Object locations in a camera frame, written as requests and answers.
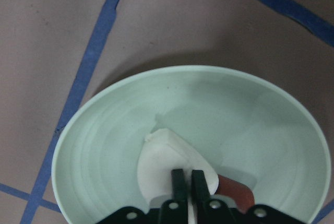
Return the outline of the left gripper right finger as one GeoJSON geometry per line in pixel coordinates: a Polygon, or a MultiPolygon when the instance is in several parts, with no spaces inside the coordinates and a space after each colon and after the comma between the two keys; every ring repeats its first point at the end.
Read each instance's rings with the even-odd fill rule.
{"type": "Polygon", "coordinates": [[[210,198],[205,174],[202,170],[192,171],[191,193],[195,203],[202,203],[210,198]]]}

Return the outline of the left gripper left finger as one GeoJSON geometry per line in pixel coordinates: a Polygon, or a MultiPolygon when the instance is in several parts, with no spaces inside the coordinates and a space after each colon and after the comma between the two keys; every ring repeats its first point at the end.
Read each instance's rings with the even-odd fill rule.
{"type": "Polygon", "coordinates": [[[182,169],[174,169],[172,177],[172,197],[175,201],[186,202],[188,198],[187,183],[182,169]]]}

